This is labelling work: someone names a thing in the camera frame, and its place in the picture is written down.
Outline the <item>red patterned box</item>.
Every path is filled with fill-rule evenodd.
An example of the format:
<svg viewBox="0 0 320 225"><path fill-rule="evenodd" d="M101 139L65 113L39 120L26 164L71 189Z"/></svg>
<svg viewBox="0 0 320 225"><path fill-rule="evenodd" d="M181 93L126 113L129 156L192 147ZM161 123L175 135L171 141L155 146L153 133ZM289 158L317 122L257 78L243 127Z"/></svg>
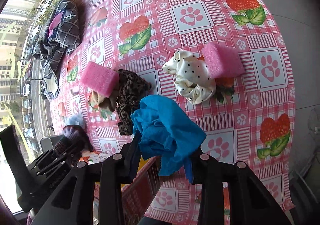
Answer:
<svg viewBox="0 0 320 225"><path fill-rule="evenodd" d="M139 224L161 186L156 160L139 169L119 153L91 165L99 183L99 224Z"/></svg>

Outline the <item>leopard print scarf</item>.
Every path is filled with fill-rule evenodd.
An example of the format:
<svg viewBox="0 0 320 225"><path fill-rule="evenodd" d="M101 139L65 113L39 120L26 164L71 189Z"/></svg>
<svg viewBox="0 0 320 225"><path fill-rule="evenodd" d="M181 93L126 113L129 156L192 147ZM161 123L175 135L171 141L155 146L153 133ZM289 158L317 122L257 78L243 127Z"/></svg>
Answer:
<svg viewBox="0 0 320 225"><path fill-rule="evenodd" d="M119 69L118 74L120 79L116 113L120 121L117 125L121 136L129 136L133 134L131 114L139 109L140 100L149 93L152 84L132 71Z"/></svg>

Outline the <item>large pink foam sponge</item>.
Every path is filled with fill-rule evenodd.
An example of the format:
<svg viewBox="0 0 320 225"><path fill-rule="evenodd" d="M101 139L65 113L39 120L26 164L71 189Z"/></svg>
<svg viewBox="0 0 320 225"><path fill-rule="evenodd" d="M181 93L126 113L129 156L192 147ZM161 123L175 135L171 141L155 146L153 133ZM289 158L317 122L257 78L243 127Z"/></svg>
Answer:
<svg viewBox="0 0 320 225"><path fill-rule="evenodd" d="M119 84L119 74L111 68L89 61L80 81L98 94L109 97Z"/></svg>

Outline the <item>purple knitted hat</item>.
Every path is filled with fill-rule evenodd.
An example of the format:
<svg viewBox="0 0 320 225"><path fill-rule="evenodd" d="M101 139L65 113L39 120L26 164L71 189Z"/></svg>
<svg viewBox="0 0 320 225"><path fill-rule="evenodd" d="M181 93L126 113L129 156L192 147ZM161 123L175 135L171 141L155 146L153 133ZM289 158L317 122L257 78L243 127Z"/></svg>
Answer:
<svg viewBox="0 0 320 225"><path fill-rule="evenodd" d="M63 128L63 137L53 147L53 156L59 158L62 154L73 145L81 145L82 148L78 153L73 153L71 157L73 164L76 164L82 157L82 151L88 150L93 151L93 146L89 140L89 137L85 130L79 125L67 125Z"/></svg>

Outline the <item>plaid star fabric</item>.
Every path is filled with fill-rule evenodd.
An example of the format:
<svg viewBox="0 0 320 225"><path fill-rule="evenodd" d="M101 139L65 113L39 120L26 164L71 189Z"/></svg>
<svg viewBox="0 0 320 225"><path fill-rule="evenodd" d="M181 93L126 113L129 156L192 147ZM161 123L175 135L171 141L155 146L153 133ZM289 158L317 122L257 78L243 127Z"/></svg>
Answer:
<svg viewBox="0 0 320 225"><path fill-rule="evenodd" d="M64 55L71 55L81 44L79 14L72 0L60 0L45 24L44 34L36 42L33 57L43 72L43 94L51 101L60 88L56 75Z"/></svg>

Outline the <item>light blue fluffy cloth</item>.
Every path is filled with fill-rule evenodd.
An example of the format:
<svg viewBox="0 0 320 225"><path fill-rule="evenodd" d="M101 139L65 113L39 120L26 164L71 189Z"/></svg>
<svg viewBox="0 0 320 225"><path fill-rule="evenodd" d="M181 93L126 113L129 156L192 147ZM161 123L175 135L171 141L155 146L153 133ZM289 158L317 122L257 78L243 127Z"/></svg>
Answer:
<svg viewBox="0 0 320 225"><path fill-rule="evenodd" d="M85 129L86 121L84 120L81 114L74 114L66 119L65 126L67 125L79 125L83 129Z"/></svg>

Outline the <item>white polka dot scrunchie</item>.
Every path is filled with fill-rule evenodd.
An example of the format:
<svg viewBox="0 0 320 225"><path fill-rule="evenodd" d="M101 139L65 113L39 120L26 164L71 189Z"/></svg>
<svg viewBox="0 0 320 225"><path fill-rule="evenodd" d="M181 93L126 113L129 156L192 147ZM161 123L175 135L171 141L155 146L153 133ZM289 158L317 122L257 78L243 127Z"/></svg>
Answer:
<svg viewBox="0 0 320 225"><path fill-rule="evenodd" d="M210 99L216 92L216 82L209 76L206 63L190 51L176 51L162 69L174 76L177 93L192 105Z"/></svg>

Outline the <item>small pink foam sponge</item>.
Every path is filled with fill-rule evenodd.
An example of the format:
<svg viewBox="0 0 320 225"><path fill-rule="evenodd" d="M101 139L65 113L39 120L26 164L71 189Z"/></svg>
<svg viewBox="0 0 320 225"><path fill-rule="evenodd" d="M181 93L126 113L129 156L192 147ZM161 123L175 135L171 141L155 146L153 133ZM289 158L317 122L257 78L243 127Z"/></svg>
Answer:
<svg viewBox="0 0 320 225"><path fill-rule="evenodd" d="M234 48L209 42L202 48L202 55L211 78L234 78L245 72Z"/></svg>

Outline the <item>pink strawberry tablecloth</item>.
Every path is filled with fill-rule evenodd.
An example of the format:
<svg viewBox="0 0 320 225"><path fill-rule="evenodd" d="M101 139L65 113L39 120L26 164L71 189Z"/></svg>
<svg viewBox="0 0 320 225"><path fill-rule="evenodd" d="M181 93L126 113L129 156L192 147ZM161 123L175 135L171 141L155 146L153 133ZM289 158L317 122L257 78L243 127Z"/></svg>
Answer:
<svg viewBox="0 0 320 225"><path fill-rule="evenodd" d="M174 100L207 134L202 151L225 163L245 162L282 211L293 207L289 153L295 121L295 87L289 55L262 0L73 0L82 43L61 62L59 94L50 102L53 128L80 114L96 151L112 154L131 141L116 113L98 109L81 76L89 62L140 75L151 93ZM226 84L224 98L193 105L163 70L179 50L195 57L208 42L235 49L244 74Z"/></svg>

